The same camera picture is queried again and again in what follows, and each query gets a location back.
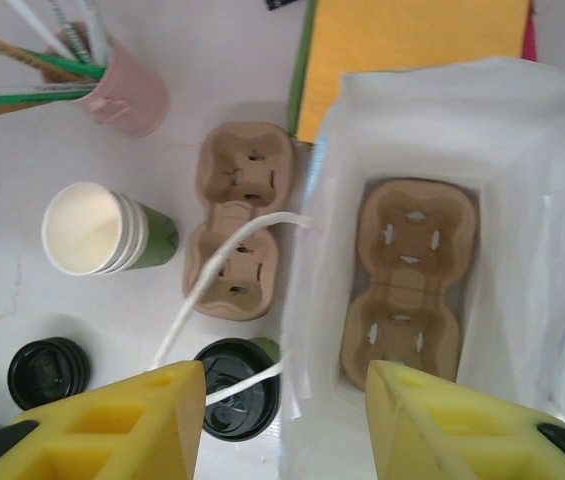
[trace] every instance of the green binder edge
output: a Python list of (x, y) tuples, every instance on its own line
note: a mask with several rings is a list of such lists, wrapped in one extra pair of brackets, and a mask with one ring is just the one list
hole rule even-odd
[(300, 121), (300, 107), (302, 106), (302, 95), (304, 93), (304, 79), (306, 68), (309, 63), (309, 49), (311, 47), (311, 37), (313, 35), (313, 19), (315, 18), (317, 0), (309, 0), (306, 13), (304, 15), (304, 26), (300, 37), (300, 46), (295, 60), (295, 69), (291, 80), (291, 91), (289, 93), (289, 103), (287, 105), (287, 127), (289, 134), (296, 136), (298, 123)]

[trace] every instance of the table surface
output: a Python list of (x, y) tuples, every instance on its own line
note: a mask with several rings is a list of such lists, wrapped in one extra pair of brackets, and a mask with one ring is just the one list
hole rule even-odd
[[(29, 0), (51, 25), (43, 0)], [(198, 147), (226, 121), (285, 124), (305, 2), (269, 12), (263, 0), (102, 0), (110, 31), (164, 77), (171, 109), (158, 131), (125, 139), (66, 104), (0, 117), (0, 422), (18, 413), (6, 388), (12, 355), (53, 335), (90, 353), (92, 386), (137, 374), (182, 303), (184, 249), (167, 265), (73, 278), (46, 261), (40, 224), (64, 186), (94, 181), (171, 215), (183, 242), (204, 220), (194, 191)], [(565, 68), (565, 2), (537, 2), (540, 59)], [(42, 41), (4, 2), (0, 37), (32, 49)], [(0, 59), (0, 83), (36, 83)], [(192, 358), (217, 338), (276, 337), (279, 310), (247, 323), (195, 314), (168, 360)], [(565, 411), (565, 387), (557, 398)], [(203, 435), (196, 478), (276, 478), (279, 422), (241, 444)]]

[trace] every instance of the pink pencil holder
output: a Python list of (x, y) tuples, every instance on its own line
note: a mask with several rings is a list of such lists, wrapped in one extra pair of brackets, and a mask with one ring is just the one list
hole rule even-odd
[(158, 128), (169, 111), (164, 80), (142, 65), (109, 35), (111, 54), (104, 76), (91, 93), (70, 103), (97, 123), (129, 137), (143, 137)]

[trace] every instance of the black plastic lid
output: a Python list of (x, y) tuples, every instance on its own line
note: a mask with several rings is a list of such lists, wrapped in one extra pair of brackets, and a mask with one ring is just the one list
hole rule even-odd
[(9, 366), (9, 392), (22, 410), (39, 407), (86, 390), (89, 359), (75, 342), (61, 337), (22, 347)]
[[(215, 342), (195, 359), (204, 365), (207, 395), (246, 380), (275, 363), (259, 346), (239, 338)], [(204, 430), (220, 440), (249, 440), (267, 429), (279, 408), (280, 377), (273, 377), (206, 407)]]

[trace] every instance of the stack of paper cups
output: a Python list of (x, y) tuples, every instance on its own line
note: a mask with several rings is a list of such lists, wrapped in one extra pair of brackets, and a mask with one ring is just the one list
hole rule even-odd
[(173, 220), (96, 183), (58, 193), (42, 224), (44, 251), (69, 275), (107, 275), (169, 261), (178, 246)]

